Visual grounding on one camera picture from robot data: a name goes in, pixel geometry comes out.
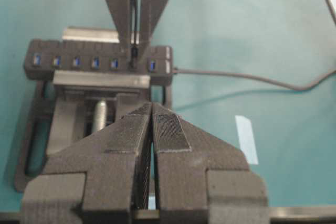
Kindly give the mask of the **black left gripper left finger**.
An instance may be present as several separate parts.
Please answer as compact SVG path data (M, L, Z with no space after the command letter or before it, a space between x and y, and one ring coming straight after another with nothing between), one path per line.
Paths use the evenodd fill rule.
M22 200L23 223L130 223L148 176L152 105L52 154Z

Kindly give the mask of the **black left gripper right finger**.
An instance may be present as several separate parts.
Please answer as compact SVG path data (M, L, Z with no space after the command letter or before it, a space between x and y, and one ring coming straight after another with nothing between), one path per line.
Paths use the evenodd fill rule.
M244 153L155 103L156 204L161 223L268 223L264 181Z

